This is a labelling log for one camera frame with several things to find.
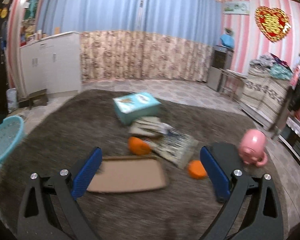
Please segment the small wooden stool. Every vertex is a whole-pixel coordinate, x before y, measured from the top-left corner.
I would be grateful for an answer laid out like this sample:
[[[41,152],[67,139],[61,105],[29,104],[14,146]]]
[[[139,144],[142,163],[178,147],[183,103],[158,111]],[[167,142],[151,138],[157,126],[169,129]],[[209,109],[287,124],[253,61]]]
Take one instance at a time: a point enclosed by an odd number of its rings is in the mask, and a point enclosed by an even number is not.
[[[29,94],[27,99],[29,101],[29,109],[32,109],[32,107],[34,106],[34,102],[36,100],[39,100],[41,103],[43,103],[44,106],[46,106],[47,102],[48,102],[47,89],[42,89],[42,90],[33,92],[33,93]]]

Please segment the floral beige curtain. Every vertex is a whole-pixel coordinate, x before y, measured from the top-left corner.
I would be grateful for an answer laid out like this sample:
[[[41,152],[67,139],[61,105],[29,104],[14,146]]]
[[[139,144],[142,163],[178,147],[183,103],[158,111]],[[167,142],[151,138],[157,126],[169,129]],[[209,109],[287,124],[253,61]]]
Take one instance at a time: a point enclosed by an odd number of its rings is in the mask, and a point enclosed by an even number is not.
[[[143,31],[80,34],[83,81],[166,79],[206,81],[212,47]]]

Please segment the teal cardboard box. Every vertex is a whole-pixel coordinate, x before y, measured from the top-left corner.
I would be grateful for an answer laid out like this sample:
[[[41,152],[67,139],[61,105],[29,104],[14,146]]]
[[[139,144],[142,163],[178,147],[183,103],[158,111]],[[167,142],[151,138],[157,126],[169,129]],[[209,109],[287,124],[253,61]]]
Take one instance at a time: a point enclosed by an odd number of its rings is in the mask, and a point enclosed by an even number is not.
[[[128,126],[143,116],[158,116],[161,106],[161,102],[147,92],[113,98],[113,103],[116,116]]]

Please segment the small folding table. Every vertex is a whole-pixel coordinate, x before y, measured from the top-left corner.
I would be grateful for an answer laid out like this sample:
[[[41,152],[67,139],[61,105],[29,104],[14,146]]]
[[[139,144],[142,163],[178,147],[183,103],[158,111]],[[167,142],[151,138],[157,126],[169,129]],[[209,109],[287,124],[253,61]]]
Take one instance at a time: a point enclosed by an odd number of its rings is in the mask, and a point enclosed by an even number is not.
[[[241,84],[245,82],[246,79],[247,76],[242,73],[230,69],[222,70],[221,86],[219,89],[219,94],[227,95],[230,101],[233,101],[237,89]]]

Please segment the patterned magazine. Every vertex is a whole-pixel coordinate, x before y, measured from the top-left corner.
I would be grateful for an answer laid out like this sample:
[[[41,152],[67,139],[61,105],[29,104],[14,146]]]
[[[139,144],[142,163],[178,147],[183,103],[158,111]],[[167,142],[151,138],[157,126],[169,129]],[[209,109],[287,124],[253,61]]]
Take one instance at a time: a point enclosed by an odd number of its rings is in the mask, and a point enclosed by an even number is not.
[[[154,153],[183,170],[194,155],[198,141],[191,135],[170,130],[148,143]]]

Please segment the pile of clothes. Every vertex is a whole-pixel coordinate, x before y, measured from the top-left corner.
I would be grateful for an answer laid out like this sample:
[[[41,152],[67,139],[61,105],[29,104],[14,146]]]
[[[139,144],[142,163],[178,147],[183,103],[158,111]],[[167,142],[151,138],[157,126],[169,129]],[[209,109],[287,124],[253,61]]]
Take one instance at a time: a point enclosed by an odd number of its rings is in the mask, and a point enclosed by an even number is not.
[[[292,70],[286,61],[282,61],[276,55],[263,54],[257,59],[249,62],[250,70],[258,69],[262,74],[268,73],[272,78],[280,80],[290,80],[292,78]]]

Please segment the patterned fabric covered cabinet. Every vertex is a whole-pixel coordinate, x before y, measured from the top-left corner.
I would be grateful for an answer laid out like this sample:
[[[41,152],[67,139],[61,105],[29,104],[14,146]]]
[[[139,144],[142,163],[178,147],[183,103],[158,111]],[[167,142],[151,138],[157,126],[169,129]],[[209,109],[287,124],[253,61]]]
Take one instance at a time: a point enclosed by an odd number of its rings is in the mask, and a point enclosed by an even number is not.
[[[251,67],[244,81],[241,109],[265,130],[277,122],[290,81],[272,77],[269,70]]]

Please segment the pink pig toy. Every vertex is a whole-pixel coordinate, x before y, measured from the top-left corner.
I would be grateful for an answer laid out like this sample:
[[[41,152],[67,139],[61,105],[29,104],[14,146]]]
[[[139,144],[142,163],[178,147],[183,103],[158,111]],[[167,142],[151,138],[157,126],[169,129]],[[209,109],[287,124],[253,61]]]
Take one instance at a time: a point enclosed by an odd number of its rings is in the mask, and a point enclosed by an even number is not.
[[[249,129],[243,136],[238,153],[243,163],[263,167],[268,162],[264,151],[267,143],[266,135],[258,129]]]

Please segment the items on cabinet top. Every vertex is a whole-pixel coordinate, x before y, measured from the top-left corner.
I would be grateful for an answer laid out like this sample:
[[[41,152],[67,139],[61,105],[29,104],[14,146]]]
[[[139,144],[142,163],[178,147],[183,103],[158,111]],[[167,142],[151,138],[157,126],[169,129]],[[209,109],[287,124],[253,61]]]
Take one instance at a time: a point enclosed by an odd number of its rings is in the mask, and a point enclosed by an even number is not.
[[[20,46],[25,46],[28,43],[32,43],[34,41],[39,41],[44,38],[49,37],[48,33],[42,32],[42,30],[35,31],[34,25],[22,26],[20,28]]]

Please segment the grey folded pouch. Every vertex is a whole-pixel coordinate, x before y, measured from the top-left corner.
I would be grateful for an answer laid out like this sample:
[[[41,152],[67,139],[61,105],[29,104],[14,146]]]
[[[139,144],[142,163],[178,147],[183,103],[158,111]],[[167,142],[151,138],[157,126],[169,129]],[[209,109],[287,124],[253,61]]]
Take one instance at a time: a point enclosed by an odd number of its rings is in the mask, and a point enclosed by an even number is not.
[[[156,116],[143,116],[134,120],[129,128],[129,133],[136,137],[160,137],[167,135],[174,128],[161,122]]]

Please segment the blue covered plant pot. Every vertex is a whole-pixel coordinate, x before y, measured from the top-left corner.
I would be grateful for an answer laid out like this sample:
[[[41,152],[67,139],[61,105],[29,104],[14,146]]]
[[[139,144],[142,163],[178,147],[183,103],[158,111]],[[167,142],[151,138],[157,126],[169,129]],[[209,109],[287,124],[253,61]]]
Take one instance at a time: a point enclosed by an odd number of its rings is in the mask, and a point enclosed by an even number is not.
[[[222,46],[234,49],[235,41],[233,37],[233,31],[230,28],[224,28],[224,33],[220,36]]]

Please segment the grey shaggy carpet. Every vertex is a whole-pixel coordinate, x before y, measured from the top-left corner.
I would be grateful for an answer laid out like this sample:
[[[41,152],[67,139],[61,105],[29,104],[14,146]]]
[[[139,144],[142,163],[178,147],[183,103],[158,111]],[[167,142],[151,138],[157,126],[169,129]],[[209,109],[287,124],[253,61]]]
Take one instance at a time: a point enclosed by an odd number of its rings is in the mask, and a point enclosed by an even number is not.
[[[240,153],[248,118],[89,90],[38,125],[0,169],[18,239],[283,239],[271,160]]]

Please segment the whole orange fruit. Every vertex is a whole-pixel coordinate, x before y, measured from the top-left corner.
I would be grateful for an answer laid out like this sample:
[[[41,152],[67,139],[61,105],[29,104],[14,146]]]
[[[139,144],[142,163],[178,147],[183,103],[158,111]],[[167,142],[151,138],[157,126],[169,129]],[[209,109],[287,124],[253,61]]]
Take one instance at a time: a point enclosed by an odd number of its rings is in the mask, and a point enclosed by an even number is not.
[[[147,155],[151,153],[149,144],[137,137],[130,137],[128,139],[128,148],[135,155]]]

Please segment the red heart wall decoration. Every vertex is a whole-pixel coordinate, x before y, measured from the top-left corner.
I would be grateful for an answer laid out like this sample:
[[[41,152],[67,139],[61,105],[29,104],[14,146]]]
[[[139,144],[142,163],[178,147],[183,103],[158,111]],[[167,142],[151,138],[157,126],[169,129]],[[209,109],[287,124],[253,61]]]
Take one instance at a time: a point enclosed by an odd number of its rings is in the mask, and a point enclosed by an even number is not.
[[[283,39],[292,27],[289,17],[279,8],[258,7],[255,11],[255,21],[260,31],[271,42]]]

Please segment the grey water dispenser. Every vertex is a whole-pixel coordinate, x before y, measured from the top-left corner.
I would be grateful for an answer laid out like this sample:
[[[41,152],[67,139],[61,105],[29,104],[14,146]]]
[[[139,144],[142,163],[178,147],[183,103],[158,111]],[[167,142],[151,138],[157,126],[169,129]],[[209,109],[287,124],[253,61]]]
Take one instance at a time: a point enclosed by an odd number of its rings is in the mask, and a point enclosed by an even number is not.
[[[234,51],[224,46],[214,46],[208,71],[207,86],[218,92],[222,84],[222,72],[230,69]]]

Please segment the teal plastic laundry basket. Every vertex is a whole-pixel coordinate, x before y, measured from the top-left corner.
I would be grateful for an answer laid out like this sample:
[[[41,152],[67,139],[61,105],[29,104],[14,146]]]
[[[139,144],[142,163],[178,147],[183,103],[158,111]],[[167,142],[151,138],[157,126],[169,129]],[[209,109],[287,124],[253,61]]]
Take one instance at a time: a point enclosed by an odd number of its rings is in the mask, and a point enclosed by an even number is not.
[[[5,118],[0,124],[0,169],[25,136],[22,117],[14,115]]]

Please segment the small orange piece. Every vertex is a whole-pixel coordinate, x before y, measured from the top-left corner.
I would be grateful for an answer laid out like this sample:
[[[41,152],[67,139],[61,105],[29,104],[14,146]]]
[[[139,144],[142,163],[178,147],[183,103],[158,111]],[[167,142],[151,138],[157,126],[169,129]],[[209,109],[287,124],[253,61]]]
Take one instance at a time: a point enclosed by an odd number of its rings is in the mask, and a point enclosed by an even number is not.
[[[200,160],[192,160],[189,162],[187,170],[193,179],[204,179],[207,177],[207,172]]]

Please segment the white plastic bag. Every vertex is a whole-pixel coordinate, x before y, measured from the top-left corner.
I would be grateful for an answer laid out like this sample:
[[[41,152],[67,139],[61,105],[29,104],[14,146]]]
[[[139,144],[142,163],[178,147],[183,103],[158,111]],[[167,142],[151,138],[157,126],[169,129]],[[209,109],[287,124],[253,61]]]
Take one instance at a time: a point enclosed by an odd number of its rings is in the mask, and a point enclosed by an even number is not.
[[[10,88],[6,90],[6,98],[7,98],[7,109],[8,113],[12,113],[13,111],[18,109],[18,100],[17,100],[17,90],[16,88]]]

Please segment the white floor cabinet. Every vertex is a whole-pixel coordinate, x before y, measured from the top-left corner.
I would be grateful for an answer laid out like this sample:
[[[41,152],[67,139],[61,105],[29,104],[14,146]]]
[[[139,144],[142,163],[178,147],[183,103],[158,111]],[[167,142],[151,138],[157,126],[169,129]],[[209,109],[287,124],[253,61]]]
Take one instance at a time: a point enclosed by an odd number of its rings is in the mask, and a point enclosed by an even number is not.
[[[82,89],[80,34],[70,31],[46,37],[20,48],[25,94],[45,89],[47,94]]]

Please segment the landscape wall picture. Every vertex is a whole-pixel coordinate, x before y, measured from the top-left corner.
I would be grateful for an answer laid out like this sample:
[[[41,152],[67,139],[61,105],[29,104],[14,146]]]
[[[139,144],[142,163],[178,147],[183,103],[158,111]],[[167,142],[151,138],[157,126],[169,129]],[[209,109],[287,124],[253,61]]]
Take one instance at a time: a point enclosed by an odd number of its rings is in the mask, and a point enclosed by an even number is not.
[[[228,1],[224,3],[223,14],[249,15],[249,1]]]

